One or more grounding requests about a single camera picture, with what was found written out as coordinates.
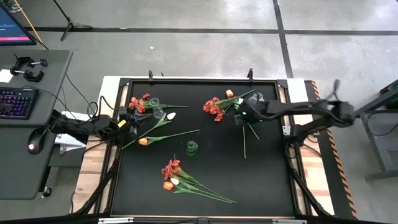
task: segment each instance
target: keyboard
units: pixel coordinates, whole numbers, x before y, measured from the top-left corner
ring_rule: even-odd
[[[29,119],[38,90],[0,87],[0,119]]]

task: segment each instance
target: wooden platform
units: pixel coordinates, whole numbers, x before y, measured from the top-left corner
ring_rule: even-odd
[[[114,102],[116,101],[116,95],[118,93],[120,78],[121,77],[104,77],[103,80],[101,92],[99,95],[100,96],[103,95],[111,106],[115,106]],[[291,102],[308,101],[306,89],[302,79],[290,79],[288,80],[288,83],[289,83],[289,93],[290,93]],[[285,101],[284,92],[282,90],[283,90],[282,87],[280,87],[281,101]],[[123,91],[123,96],[121,100],[122,103],[124,103],[126,94],[127,94],[127,87],[125,87]],[[105,104],[103,104],[101,108],[101,113],[112,116],[113,111],[109,109]],[[286,124],[289,123],[288,119],[285,118],[284,120]],[[312,121],[312,116],[311,115],[294,116],[294,121],[296,124],[305,124]],[[95,144],[97,144],[97,142],[89,142],[87,147],[91,147]],[[305,144],[319,151],[317,143],[313,143],[309,140],[306,140]],[[102,144],[100,146],[93,148],[92,150],[88,151],[85,154],[75,189],[75,195],[73,198],[75,210],[78,210],[83,206],[83,204],[93,193],[93,191],[95,190],[100,181],[105,148],[106,145]],[[109,164],[111,164],[113,161],[115,150],[116,147],[113,148]],[[305,178],[307,180],[308,188],[311,190],[312,194],[314,194],[317,200],[321,203],[323,208],[330,214],[334,214],[322,159],[319,157],[318,154],[314,153],[311,149],[308,149],[306,147],[301,147],[300,150],[301,150]],[[297,189],[299,207],[302,213],[305,214],[303,194],[297,184],[296,184],[296,189]],[[109,193],[109,183],[104,190],[100,212],[104,210],[104,207],[106,205],[106,200],[108,199],[108,193]]]

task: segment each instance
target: mouse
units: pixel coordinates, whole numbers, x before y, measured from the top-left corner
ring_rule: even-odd
[[[35,129],[29,136],[27,141],[27,151],[30,154],[38,154],[43,150],[44,139],[47,130],[43,128]]]

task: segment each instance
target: computer screen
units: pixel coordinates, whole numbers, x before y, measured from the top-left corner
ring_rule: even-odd
[[[35,44],[33,37],[0,3],[0,46]]]

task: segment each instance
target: orange tulip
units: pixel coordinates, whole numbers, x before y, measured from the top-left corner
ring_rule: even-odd
[[[142,138],[142,139],[138,140],[138,143],[143,145],[143,146],[146,146],[148,144],[148,139],[147,138]]]
[[[234,93],[231,90],[227,90],[225,93],[228,98],[234,97]]]
[[[171,182],[164,182],[163,183],[163,188],[166,190],[173,190],[174,184]]]

